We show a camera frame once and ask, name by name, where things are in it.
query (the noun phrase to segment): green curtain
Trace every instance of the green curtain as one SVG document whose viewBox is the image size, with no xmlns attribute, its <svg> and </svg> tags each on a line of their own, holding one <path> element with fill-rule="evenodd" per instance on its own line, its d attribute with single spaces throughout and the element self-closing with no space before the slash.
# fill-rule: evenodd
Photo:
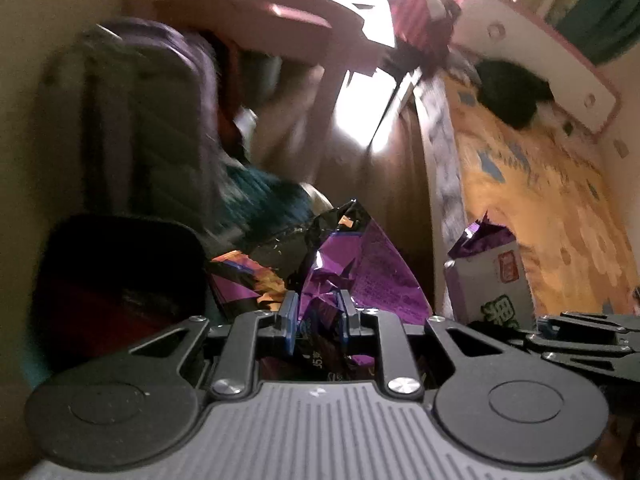
<svg viewBox="0 0 640 480">
<path fill-rule="evenodd" d="M 604 63 L 640 38 L 640 0 L 578 0 L 556 29 L 593 64 Z"/>
</svg>

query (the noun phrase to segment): purple bag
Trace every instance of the purple bag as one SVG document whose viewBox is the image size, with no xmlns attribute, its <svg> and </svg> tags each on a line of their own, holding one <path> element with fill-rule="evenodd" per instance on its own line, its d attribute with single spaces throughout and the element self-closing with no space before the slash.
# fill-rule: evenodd
<svg viewBox="0 0 640 480">
<path fill-rule="evenodd" d="M 518 242 L 487 215 L 469 225 L 449 251 L 445 279 L 457 321 L 532 328 L 534 304 Z"/>
<path fill-rule="evenodd" d="M 307 232 L 308 259 L 301 274 L 300 335 L 308 342 L 307 358 L 336 380 L 363 378 L 373 358 L 354 356 L 340 366 L 335 293 L 348 290 L 356 307 L 394 312 L 405 323 L 424 324 L 432 310 L 409 267 L 359 202 L 324 213 Z M 302 349 L 305 344 L 299 342 Z"/>
</svg>

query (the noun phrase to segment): trash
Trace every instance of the trash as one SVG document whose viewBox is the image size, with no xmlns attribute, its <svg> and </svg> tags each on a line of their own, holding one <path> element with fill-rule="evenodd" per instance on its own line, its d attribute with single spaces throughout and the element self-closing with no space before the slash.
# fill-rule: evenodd
<svg viewBox="0 0 640 480">
<path fill-rule="evenodd" d="M 518 242 L 487 215 L 469 225 L 449 251 L 445 279 L 457 321 L 534 327 L 534 304 Z"/>
<path fill-rule="evenodd" d="M 256 280 L 261 269 L 269 269 L 281 281 Z M 236 292 L 244 290 L 242 298 L 236 294 L 223 305 L 228 316 L 245 312 L 244 308 L 264 308 L 258 298 L 281 301 L 281 285 L 300 294 L 295 354 L 281 367 L 272 358 L 262 362 L 261 370 L 270 378 L 340 381 L 372 376 L 372 356 L 344 356 L 340 350 L 341 310 L 335 299 L 339 290 L 348 290 L 356 307 L 389 310 L 405 323 L 424 324 L 432 314 L 407 264 L 355 200 L 265 240 L 248 255 L 216 258 L 209 273 L 218 299 L 227 282 L 241 287 L 234 288 Z M 273 291 L 258 289 L 259 283 L 271 283 Z M 231 305 L 239 300 L 244 306 Z"/>
</svg>

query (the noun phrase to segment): pillow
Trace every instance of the pillow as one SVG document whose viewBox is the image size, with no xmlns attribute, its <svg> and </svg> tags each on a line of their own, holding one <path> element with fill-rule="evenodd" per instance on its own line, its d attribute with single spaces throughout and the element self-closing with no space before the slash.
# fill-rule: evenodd
<svg viewBox="0 0 640 480">
<path fill-rule="evenodd" d="M 523 66 L 485 59 L 476 70 L 482 82 L 478 102 L 516 130 L 529 125 L 538 102 L 554 100 L 549 83 Z"/>
</svg>

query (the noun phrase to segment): beige wall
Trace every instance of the beige wall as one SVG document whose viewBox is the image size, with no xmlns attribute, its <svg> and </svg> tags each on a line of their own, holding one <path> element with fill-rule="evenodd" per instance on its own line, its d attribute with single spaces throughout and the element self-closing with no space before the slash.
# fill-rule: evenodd
<svg viewBox="0 0 640 480">
<path fill-rule="evenodd" d="M 121 1 L 0 0 L 0 467 L 28 449 L 16 446 L 25 442 L 18 436 L 27 391 L 21 344 L 38 248 L 52 222 L 36 193 L 46 175 L 30 163 L 34 89 L 47 56 L 83 27 L 117 14 Z"/>
<path fill-rule="evenodd" d="M 599 146 L 609 187 L 618 202 L 626 232 L 640 263 L 640 43 L 604 67 L 622 95 L 622 108 Z M 629 154 L 621 158 L 614 145 L 622 141 Z"/>
</svg>

